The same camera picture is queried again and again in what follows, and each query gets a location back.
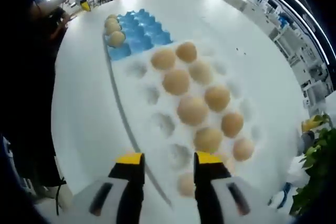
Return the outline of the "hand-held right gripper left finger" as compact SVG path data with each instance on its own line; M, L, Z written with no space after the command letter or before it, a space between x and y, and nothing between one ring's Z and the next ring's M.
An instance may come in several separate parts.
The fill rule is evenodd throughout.
M107 177L75 195L70 222L139 223L144 184L145 155L131 153L119 157Z

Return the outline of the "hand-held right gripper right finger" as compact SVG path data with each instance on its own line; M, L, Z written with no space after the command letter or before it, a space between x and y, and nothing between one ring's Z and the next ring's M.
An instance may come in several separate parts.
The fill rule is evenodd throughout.
M259 192L231 176L219 157L194 153L194 184L201 223L270 223Z

